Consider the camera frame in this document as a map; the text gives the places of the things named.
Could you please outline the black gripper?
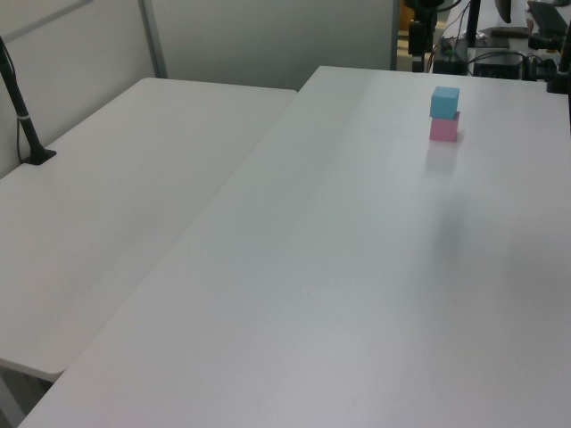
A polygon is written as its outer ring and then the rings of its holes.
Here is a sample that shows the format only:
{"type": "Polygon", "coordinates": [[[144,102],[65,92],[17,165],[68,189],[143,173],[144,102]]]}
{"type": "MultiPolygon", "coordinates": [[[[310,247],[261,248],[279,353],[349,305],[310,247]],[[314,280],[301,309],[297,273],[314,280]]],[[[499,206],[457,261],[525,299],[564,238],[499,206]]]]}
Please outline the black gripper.
{"type": "Polygon", "coordinates": [[[404,0],[403,4],[413,11],[409,25],[411,69],[413,72],[423,72],[425,52],[430,53],[434,49],[437,13],[444,0],[404,0]]]}

